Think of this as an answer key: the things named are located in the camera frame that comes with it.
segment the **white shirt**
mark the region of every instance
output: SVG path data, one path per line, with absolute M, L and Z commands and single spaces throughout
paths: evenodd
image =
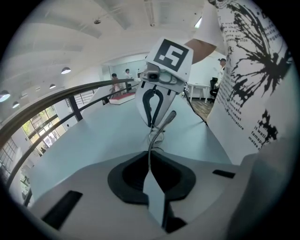
M 224 69 L 225 69 L 225 67 L 222 67 L 220 69 L 219 74 L 217 76 L 217 82 L 216 82 L 215 86 L 220 86 L 220 83 L 221 83 L 221 81 L 223 79 L 223 76 L 224 76 Z

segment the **railing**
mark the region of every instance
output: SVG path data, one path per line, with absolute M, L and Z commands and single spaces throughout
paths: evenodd
M 75 95 L 74 98 L 75 98 L 77 105 L 80 105 L 80 104 L 84 105 L 90 101 L 90 99 L 93 97 L 94 94 L 95 94 L 95 90 L 93 89 L 91 91 L 87 91 L 87 92 Z M 66 99 L 66 103 L 67 103 L 67 106 L 70 107 L 70 103 L 69 103 L 68 99 Z
M 120 79 L 117 81 L 102 81 L 102 82 L 93 82 L 93 83 L 88 83 L 88 84 L 84 84 L 84 85 L 80 85 L 80 86 L 76 86 L 67 90 L 63 90 L 60 91 L 58 93 L 54 93 L 51 96 L 45 97 L 44 99 L 30 105 L 28 108 L 26 108 L 24 111 L 18 113 L 15 117 L 13 117 L 6 125 L 4 125 L 1 129 L 0 129 L 0 149 L 4 146 L 4 144 L 9 140 L 9 138 L 19 129 L 22 127 L 22 125 L 27 122 L 29 119 L 31 119 L 33 116 L 35 116 L 36 114 L 38 114 L 39 112 L 41 112 L 42 110 L 52 106 L 53 104 L 62 101 L 64 99 L 68 99 L 69 104 L 71 109 L 73 110 L 73 112 L 71 114 L 69 114 L 68 116 L 66 116 L 65 118 L 61 119 L 59 122 L 57 122 L 56 124 L 54 124 L 51 128 L 49 128 L 44 134 L 42 134 L 32 145 L 31 147 L 23 154 L 23 156 L 20 158 L 20 160 L 17 162 L 17 164 L 15 165 L 15 167 L 13 168 L 13 170 L 10 173 L 10 176 L 7 180 L 7 188 L 9 189 L 14 177 L 16 176 L 17 172 L 19 171 L 19 169 L 21 168 L 21 166 L 23 165 L 23 163 L 25 162 L 25 160 L 27 159 L 27 157 L 33 152 L 33 150 L 38 146 L 38 144 L 40 142 L 42 142 L 42 140 L 48 135 L 50 134 L 53 130 L 55 130 L 58 126 L 60 126 L 61 124 L 63 124 L 64 122 L 66 122 L 68 119 L 72 118 L 73 116 L 75 116 L 75 118 L 77 119 L 77 121 L 81 121 L 83 119 L 82 115 L 81 115 L 81 111 L 88 108 L 89 106 L 92 106 L 93 104 L 102 101 L 104 99 L 109 98 L 110 96 L 122 92 L 122 91 L 128 91 L 129 89 L 131 89 L 132 87 L 137 86 L 130 86 L 128 87 L 128 82 L 133 82 L 133 79 Z M 101 88 L 104 86 L 108 86 L 108 85 L 112 85 L 115 83 L 125 83 L 126 84 L 126 88 L 125 89 L 121 89 L 117 92 L 113 92 L 110 93 L 106 96 L 103 96 L 99 99 L 96 99 L 86 105 L 84 105 L 81 108 L 78 108 L 77 103 L 76 103 L 76 99 L 74 97 L 74 95 L 78 95 L 81 93 L 84 93 L 86 91 L 89 90 L 94 90 L 96 88 Z M 30 198 L 32 196 L 32 192 L 31 189 L 29 190 L 28 194 L 26 195 L 25 201 L 24 201 L 24 205 L 27 206 Z

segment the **black slot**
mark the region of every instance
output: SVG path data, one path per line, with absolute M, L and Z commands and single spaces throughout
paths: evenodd
M 68 191 L 42 218 L 42 220 L 55 229 L 60 229 L 73 208 L 82 197 L 82 193 Z
M 216 175 L 220 175 L 222 177 L 226 177 L 226 178 L 234 178 L 234 176 L 235 176 L 235 173 L 226 172 L 226 171 L 223 171 L 223 170 L 214 170 L 212 173 L 216 174 Z
M 184 227 L 186 224 L 183 219 L 174 216 L 170 203 L 166 201 L 162 228 L 164 228 L 167 233 L 172 233 Z

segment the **black cable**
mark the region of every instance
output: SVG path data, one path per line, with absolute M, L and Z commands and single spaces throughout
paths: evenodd
M 188 94 L 187 94 L 187 92 L 184 90 L 184 95 L 186 96 L 186 98 L 187 98 L 187 101 L 188 101 L 188 103 L 189 103 L 189 105 L 191 106 L 191 108 L 192 108 L 192 110 L 194 111 L 194 113 L 196 114 L 196 115 L 198 115 L 201 119 L 202 119 L 202 121 L 207 125 L 207 122 L 194 110 L 194 108 L 193 108 L 193 106 L 192 106 L 192 103 L 191 103 L 191 101 L 189 100 L 189 98 L 188 98 Z

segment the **white table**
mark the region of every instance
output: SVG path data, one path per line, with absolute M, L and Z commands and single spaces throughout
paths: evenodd
M 190 95 L 190 98 L 189 98 L 189 100 L 191 102 L 192 102 L 194 88 L 203 89 L 203 93 L 204 93 L 204 90 L 206 90 L 205 103 L 207 102 L 207 97 L 208 97 L 208 94 L 210 92 L 210 86 L 199 84 L 199 83 L 188 83 L 188 86 L 191 86 L 191 95 Z

